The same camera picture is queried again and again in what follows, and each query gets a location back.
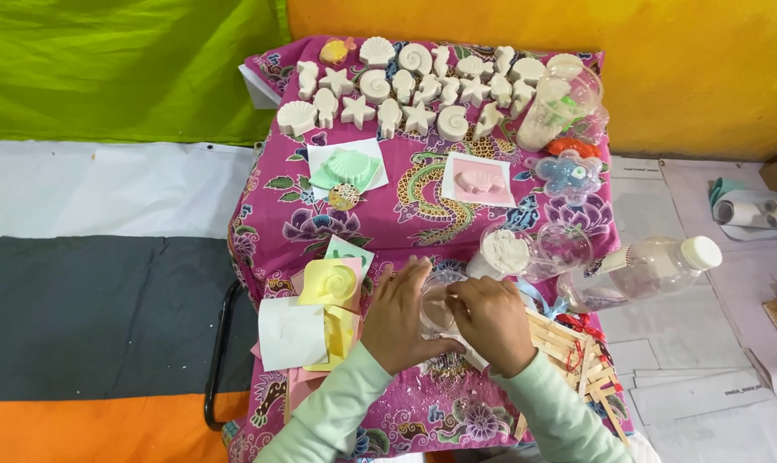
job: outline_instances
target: yellow paper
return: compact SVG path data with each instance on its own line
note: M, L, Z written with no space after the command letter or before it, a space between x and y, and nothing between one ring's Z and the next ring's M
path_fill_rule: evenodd
M355 270L343 264L342 259L312 260L305 266L303 290L298 303L301 306L328 304L350 309L359 284Z
M328 362L303 367L307 372L331 372L348 357L354 329L360 317L337 306L325 306L322 325L325 328Z

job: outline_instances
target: person's right hand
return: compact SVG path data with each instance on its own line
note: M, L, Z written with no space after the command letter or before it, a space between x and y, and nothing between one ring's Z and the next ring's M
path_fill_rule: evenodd
M446 287L446 305L465 340L504 378L517 376L538 350L528 331L528 315L509 280L467 279Z

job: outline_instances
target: person's left hand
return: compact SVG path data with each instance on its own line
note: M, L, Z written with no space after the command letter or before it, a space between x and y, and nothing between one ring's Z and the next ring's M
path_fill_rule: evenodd
M392 279L393 270L391 264L383 268L363 323L360 342L374 360L394 376L443 352L465 353L466 348L456 340L420 336L420 291L431 272L429 259L412 256Z

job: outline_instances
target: orange wall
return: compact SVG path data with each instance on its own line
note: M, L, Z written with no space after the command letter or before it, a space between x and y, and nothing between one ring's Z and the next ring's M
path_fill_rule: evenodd
M470 12L483 4L493 6ZM603 103L611 113L612 151L753 161L777 151L777 0L287 5L295 39L330 34L604 49Z

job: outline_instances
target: plaster crumbs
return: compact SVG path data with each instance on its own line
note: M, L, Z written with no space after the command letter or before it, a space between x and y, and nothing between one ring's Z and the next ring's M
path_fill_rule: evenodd
M530 249L527 241L515 237L511 230L496 230L480 245L483 257L498 272L521 274L528 266Z

